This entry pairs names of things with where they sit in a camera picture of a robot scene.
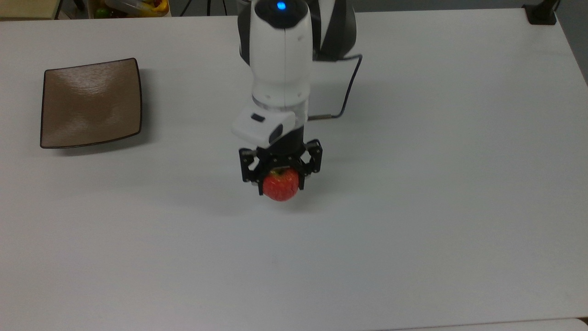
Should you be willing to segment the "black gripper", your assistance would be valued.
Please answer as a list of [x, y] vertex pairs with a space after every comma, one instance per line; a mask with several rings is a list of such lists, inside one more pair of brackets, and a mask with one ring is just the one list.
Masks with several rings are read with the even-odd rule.
[[304, 144], [304, 126], [292, 130], [267, 148], [240, 148], [239, 161], [242, 181], [256, 184], [260, 196], [264, 195], [263, 182], [270, 170], [287, 164], [288, 157], [298, 155], [299, 189], [305, 188], [305, 180], [321, 171], [323, 149], [318, 139]]

